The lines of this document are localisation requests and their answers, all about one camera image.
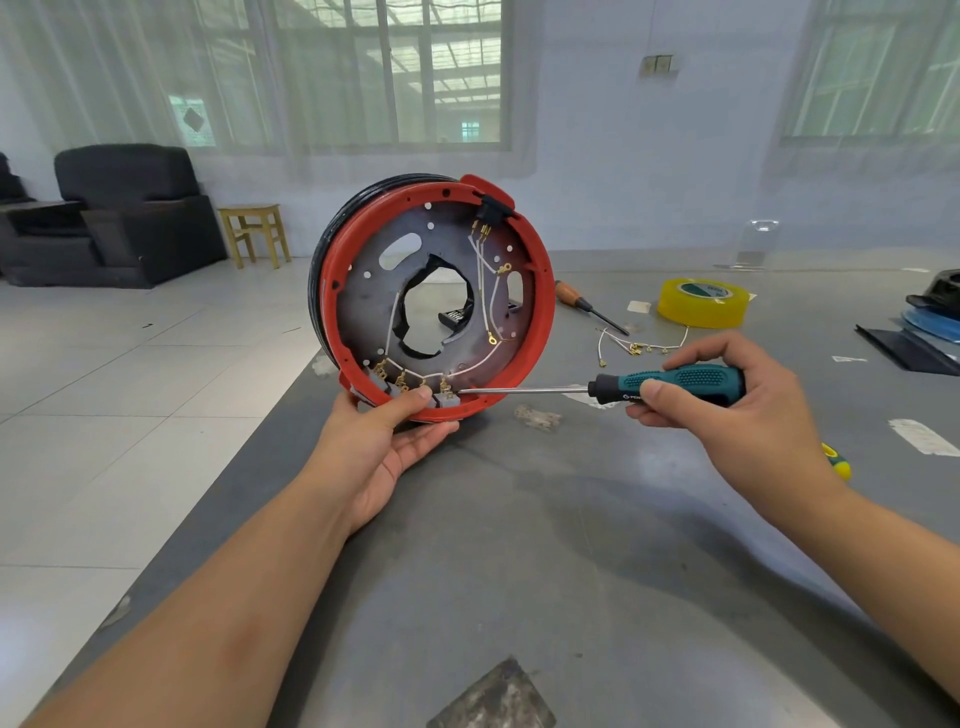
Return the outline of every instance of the wooden stool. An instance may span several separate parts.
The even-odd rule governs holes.
[[[270,216],[274,216],[274,222],[270,222]],[[230,218],[235,217],[239,223],[239,229],[233,226]],[[248,223],[248,217],[260,218],[259,223]],[[240,257],[240,249],[237,247],[239,241],[247,244],[247,256],[251,263],[256,262],[256,253],[253,251],[252,234],[254,231],[263,232],[267,239],[267,249],[270,251],[270,259],[274,262],[274,268],[280,267],[280,261],[276,258],[276,246],[274,243],[274,230],[276,230],[276,240],[279,241],[283,249],[283,257],[290,262],[290,250],[287,248],[287,235],[283,231],[283,222],[280,220],[280,205],[250,205],[250,206],[229,206],[220,208],[220,218],[224,223],[224,232],[227,234],[227,242],[230,246],[230,253],[236,261],[237,268],[243,268],[243,259]]]

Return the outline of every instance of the black sofa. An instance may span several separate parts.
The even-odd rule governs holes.
[[[7,155],[0,153],[0,205],[30,203],[33,200],[27,195],[20,178],[10,171]]]
[[[0,206],[13,285],[152,288],[227,257],[186,150],[98,144],[54,159],[64,202]]]

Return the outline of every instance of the black connector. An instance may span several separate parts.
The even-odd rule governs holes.
[[[514,215],[512,207],[504,205],[490,195],[481,197],[480,203],[480,208],[477,210],[477,219],[491,227],[502,223],[504,218]]]

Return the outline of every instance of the gray table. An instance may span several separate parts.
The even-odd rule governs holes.
[[[564,277],[644,327],[638,337],[679,340],[673,325],[621,313],[654,301],[663,274]],[[746,278],[759,296],[744,329],[801,375],[857,489],[960,541],[958,461],[920,454],[887,424],[919,420],[960,443],[960,379],[904,373],[852,332],[892,328],[928,278]],[[559,310],[528,382],[594,375],[593,326]],[[612,347],[607,358],[612,372],[660,364]],[[60,684],[296,473],[336,392],[304,370],[134,584],[132,612],[94,635]],[[513,416],[521,403],[564,420],[534,430]],[[422,726],[510,654],[562,727],[960,724],[957,706],[725,485],[691,436],[563,397],[501,403],[403,477],[331,574],[271,725]]]

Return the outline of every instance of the teal screwdriver handle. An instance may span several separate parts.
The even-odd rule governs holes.
[[[626,376],[597,375],[597,379],[587,385],[588,394],[600,404],[640,401],[640,384],[647,379],[676,384],[694,397],[721,407],[729,407],[747,394],[743,371],[719,364],[689,364],[669,372],[637,372]]]

